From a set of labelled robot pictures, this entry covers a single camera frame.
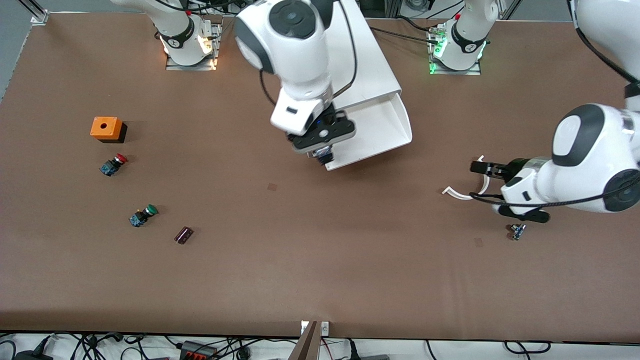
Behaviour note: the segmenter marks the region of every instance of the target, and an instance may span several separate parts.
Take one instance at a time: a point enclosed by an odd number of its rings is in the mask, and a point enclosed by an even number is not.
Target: black strap
[[[191,38],[191,36],[193,35],[194,29],[195,29],[195,25],[193,24],[193,19],[191,19],[190,17],[189,25],[182,33],[179,33],[178,35],[175,35],[173,37],[168,37],[160,33],[160,36],[162,37],[164,42],[166,42],[170,47],[174,49],[181,49],[182,46],[184,45],[184,42],[189,40],[189,38]]]
[[[640,81],[625,86],[625,99],[640,95]]]
[[[465,54],[473,53],[474,51],[476,51],[476,49],[478,47],[482,46],[482,44],[486,40],[486,37],[483,37],[482,39],[480,39],[478,41],[471,41],[471,40],[467,40],[467,39],[463,38],[462,35],[460,35],[460,33],[458,33],[458,23],[457,22],[455,22],[453,24],[453,26],[451,27],[451,37],[453,38],[453,41],[455,41],[456,44],[458,44],[460,46],[460,49]]]

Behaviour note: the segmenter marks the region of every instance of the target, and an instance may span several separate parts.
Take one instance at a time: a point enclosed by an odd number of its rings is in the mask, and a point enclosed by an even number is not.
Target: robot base
[[[184,66],[177,64],[171,56],[167,54],[166,57],[166,70],[181,70],[181,71],[210,71],[216,70],[218,65],[218,53],[220,51],[220,38],[222,35],[222,23],[212,24],[210,20],[204,20],[205,34],[208,37],[213,37],[212,40],[205,40],[202,42],[203,46],[213,49],[211,54],[205,56],[199,63]]]
[[[480,75],[480,62],[476,63],[468,70],[452,70],[446,67],[436,56],[442,51],[442,45],[446,41],[446,24],[438,24],[434,33],[427,32],[428,40],[436,40],[439,44],[428,44],[427,53],[429,54],[429,74],[447,74],[447,75]]]

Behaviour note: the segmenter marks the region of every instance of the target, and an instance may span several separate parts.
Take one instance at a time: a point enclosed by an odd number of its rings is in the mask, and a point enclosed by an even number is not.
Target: gray floor
[[[446,3],[453,0],[437,0]],[[109,0],[38,0],[52,12],[130,11]],[[24,39],[29,33],[31,15],[17,0],[0,1],[0,101],[9,85]],[[513,20],[569,21],[566,0],[523,0]]]

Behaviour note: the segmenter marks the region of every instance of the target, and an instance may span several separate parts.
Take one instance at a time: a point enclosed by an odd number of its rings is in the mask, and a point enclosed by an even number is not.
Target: brown tabletop
[[[478,189],[481,154],[548,156],[573,107],[623,105],[571,24],[497,23],[482,76],[429,75],[424,44],[376,34],[413,142],[333,172],[270,125],[231,30],[211,72],[165,71],[153,34],[131,13],[31,31],[0,105],[0,329],[640,338],[638,208],[554,208],[515,242],[510,219],[440,194]],[[94,116],[120,117],[127,141],[90,137]],[[131,162],[106,177],[116,152]],[[148,203],[160,214],[133,228]]]

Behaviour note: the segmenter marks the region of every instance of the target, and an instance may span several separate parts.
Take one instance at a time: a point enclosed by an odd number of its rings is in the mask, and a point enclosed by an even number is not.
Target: red wire
[[[329,358],[331,360],[333,360],[333,356],[331,355],[331,350],[329,350],[329,345],[326,343],[326,340],[323,338],[322,342],[324,343],[324,348],[326,349],[327,353],[329,353]]]

